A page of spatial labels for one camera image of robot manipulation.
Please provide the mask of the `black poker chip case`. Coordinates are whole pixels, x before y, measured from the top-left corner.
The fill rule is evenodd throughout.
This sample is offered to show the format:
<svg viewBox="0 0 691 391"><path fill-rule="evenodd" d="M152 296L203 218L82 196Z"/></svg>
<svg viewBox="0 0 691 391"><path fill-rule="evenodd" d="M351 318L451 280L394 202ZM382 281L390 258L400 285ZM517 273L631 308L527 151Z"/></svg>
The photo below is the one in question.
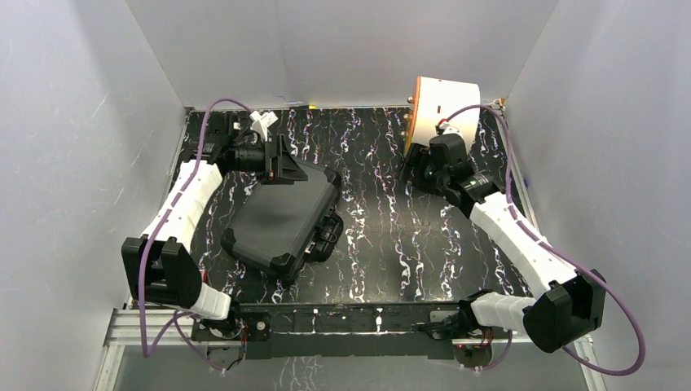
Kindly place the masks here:
<svg viewBox="0 0 691 391"><path fill-rule="evenodd" d="M285 283L294 281L305 263L328 260L344 230L337 212L341 175L305 160L297 163L307 180L257 184L221 238L231 257Z"/></svg>

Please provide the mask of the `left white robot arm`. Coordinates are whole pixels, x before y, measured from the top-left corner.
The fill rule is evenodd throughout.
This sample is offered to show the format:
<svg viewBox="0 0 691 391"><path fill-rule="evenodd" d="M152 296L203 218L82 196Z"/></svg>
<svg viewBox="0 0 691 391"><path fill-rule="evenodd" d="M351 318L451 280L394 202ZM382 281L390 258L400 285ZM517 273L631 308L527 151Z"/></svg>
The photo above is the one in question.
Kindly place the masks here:
<svg viewBox="0 0 691 391"><path fill-rule="evenodd" d="M190 254L191 240L206 205L224 177L232 172L256 173L269 184L307 179L288 151L283 135L270 127L272 111L251 112L249 125L232 123L209 130L211 114L202 118L196 150L179 167L178 177L156 216L137 237L128 237L121 256L132 297L146 303L186 310L212 320L224 339L237 337L244 322L231 309L231 297L210 287Z"/></svg>

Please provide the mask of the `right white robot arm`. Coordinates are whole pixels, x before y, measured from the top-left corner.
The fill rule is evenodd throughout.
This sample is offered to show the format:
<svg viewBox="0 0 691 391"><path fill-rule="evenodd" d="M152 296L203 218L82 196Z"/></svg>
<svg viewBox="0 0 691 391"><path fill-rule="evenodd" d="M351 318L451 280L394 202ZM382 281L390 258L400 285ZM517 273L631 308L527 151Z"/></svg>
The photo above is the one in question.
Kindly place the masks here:
<svg viewBox="0 0 691 391"><path fill-rule="evenodd" d="M492 239L529 286L530 297L482 289L460 300L457 314L432 321L423 332L479 337L493 327L524 334L552 353L595 331L602 324L605 289L597 270L585 272L545 249L535 228L511 213L505 188L488 172L476 171L458 134L413 143L402 170L419 190L442 196Z"/></svg>

